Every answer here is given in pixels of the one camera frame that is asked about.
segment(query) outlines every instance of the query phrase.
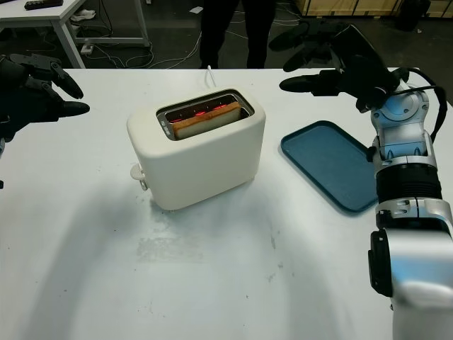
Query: table surface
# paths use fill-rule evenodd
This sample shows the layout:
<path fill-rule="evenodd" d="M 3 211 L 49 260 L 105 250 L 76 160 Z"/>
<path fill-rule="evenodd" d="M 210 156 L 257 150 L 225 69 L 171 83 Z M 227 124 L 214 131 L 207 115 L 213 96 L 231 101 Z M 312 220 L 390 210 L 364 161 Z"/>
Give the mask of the table surface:
<path fill-rule="evenodd" d="M 62 6 L 26 11 L 28 0 L 15 0 L 0 4 L 0 23 L 6 21 L 60 20 L 75 6 L 82 5 L 85 0 L 64 0 Z"/>
<path fill-rule="evenodd" d="M 206 89 L 206 72 L 68 72 L 91 112 L 28 126 L 0 161 L 1 339 L 391 339 L 389 299 L 368 277 L 374 210 L 338 211 L 279 150 L 317 120 L 370 145 L 369 114 L 352 97 L 283 92 L 281 70 L 214 70 L 217 84 L 248 90 L 267 113 L 258 173 L 162 211 L 130 178 L 126 119 Z M 446 200 L 449 111 L 435 143 Z"/>

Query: wooden crate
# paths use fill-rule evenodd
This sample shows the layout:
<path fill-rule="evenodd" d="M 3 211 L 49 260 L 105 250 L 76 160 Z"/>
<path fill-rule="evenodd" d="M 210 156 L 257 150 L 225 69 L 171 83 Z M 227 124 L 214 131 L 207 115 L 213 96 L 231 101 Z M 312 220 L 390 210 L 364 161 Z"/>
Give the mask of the wooden crate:
<path fill-rule="evenodd" d="M 448 3 L 448 7 L 443 18 L 453 18 L 453 1 Z"/>
<path fill-rule="evenodd" d="M 395 16 L 403 0 L 294 0 L 304 16 Z M 452 0 L 432 0 L 428 16 L 453 18 Z"/>
<path fill-rule="evenodd" d="M 394 14 L 399 0 L 359 0 L 355 16 L 390 16 Z"/>
<path fill-rule="evenodd" d="M 304 16 L 351 16 L 356 0 L 296 0 Z"/>
<path fill-rule="evenodd" d="M 448 12 L 448 10 L 451 7 L 449 6 L 450 2 L 451 2 L 450 0 L 431 1 L 430 9 L 428 9 L 428 16 L 431 18 L 442 18 L 442 15 L 444 15 L 444 13 L 447 15 L 447 13 L 450 13 Z"/>

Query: person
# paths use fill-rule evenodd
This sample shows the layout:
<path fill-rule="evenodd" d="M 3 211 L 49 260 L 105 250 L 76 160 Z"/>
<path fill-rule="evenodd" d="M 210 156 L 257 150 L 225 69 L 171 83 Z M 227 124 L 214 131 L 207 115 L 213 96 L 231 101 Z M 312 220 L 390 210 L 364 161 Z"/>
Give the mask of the person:
<path fill-rule="evenodd" d="M 205 0 L 201 20 L 201 68 L 219 67 L 219 51 L 239 0 Z M 275 0 L 242 0 L 248 36 L 247 68 L 262 69 L 268 56 L 268 37 Z"/>

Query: bread slice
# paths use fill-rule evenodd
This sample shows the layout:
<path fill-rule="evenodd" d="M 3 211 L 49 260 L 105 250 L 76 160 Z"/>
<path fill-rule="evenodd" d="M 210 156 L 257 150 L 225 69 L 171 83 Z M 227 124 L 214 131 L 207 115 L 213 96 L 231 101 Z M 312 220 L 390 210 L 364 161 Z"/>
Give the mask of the bread slice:
<path fill-rule="evenodd" d="M 183 140 L 241 119 L 241 105 L 235 101 L 202 115 L 172 124 L 176 139 Z"/>

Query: blue tray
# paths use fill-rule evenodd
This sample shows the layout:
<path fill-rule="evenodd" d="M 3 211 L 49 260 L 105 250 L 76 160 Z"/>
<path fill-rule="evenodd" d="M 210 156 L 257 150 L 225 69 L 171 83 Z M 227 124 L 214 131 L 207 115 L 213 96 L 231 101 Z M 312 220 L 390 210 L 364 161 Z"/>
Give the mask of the blue tray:
<path fill-rule="evenodd" d="M 283 153 L 338 207 L 360 213 L 377 202 L 367 148 L 332 122 L 320 120 L 283 137 Z"/>

